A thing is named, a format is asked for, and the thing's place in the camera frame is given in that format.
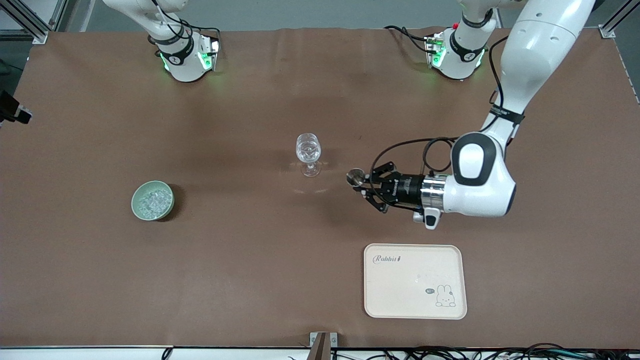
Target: rabbit cartoon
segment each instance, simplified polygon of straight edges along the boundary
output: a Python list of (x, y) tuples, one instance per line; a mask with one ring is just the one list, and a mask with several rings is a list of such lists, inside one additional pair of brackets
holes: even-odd
[(455, 307), (456, 299), (453, 297), (451, 286), (439, 285), (438, 295), (436, 297), (436, 306)]

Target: brown table surface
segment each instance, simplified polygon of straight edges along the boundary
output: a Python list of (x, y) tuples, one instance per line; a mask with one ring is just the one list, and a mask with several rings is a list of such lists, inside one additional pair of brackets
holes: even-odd
[[(479, 129), (487, 62), (460, 82), (384, 30), (237, 32), (219, 73), (179, 83), (146, 36), (53, 33), (31, 52), (16, 97), (35, 116), (0, 137), (0, 344), (297, 346), (337, 331), (355, 347), (640, 347), (640, 108), (597, 30), (509, 147), (511, 213), (445, 215), (436, 231), (379, 214), (345, 173)], [(294, 151), (304, 132), (323, 146), (314, 179)], [(421, 150), (383, 160), (416, 173)], [(131, 213), (152, 179), (176, 191), (168, 221)], [(460, 248), (467, 316), (367, 316), (370, 243)]]

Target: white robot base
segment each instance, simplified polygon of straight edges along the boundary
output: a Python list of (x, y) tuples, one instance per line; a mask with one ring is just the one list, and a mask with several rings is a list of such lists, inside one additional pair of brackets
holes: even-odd
[(467, 295), (460, 250), (453, 245), (367, 246), (364, 308), (374, 318), (462, 319)]
[(462, 80), (473, 74), (475, 69), (480, 66), (485, 51), (475, 56), (472, 61), (463, 61), (460, 55), (456, 54), (449, 46), (451, 35), (454, 33), (453, 28), (448, 28), (441, 33), (433, 35), (433, 37), (425, 37), (425, 49), (435, 51), (435, 54), (427, 53), (427, 64), (430, 69), (438, 69), (444, 76)]
[(197, 31), (191, 34), (194, 47), (181, 65), (174, 65), (171, 57), (160, 57), (164, 62), (164, 69), (178, 81), (189, 83), (200, 79), (207, 71), (216, 70), (216, 60), (220, 50), (220, 42), (201, 35)]

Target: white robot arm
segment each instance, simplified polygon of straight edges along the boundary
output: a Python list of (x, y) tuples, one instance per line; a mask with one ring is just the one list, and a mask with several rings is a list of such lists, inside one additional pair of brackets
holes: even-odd
[[(349, 184), (381, 212), (389, 206), (414, 210), (414, 221), (424, 222), (427, 229), (435, 229), (442, 213), (504, 216), (516, 193), (504, 163), (507, 143), (531, 99), (572, 48), (594, 2), (529, 0), (502, 53), (500, 92), (491, 112), (480, 131), (462, 135), (452, 146), (453, 175), (400, 174), (387, 163), (367, 175), (360, 169), (350, 171)], [(484, 34), (481, 28), (477, 32)]]
[(435, 34), (428, 42), (430, 67), (452, 79), (465, 79), (480, 66), (486, 42), (497, 26), (494, 8), (522, 6), (523, 0), (457, 0), (462, 19), (453, 28)]
[(200, 79), (214, 70), (219, 39), (207, 37), (185, 26), (175, 12), (188, 0), (103, 0), (104, 3), (142, 26), (160, 49), (165, 69), (178, 81)]

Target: wine glass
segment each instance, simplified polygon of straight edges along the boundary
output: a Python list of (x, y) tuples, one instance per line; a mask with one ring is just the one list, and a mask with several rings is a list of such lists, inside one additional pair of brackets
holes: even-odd
[(320, 142), (318, 137), (312, 133), (305, 133), (298, 136), (296, 141), (296, 155), (302, 161), (302, 174), (307, 177), (314, 177), (320, 174)]

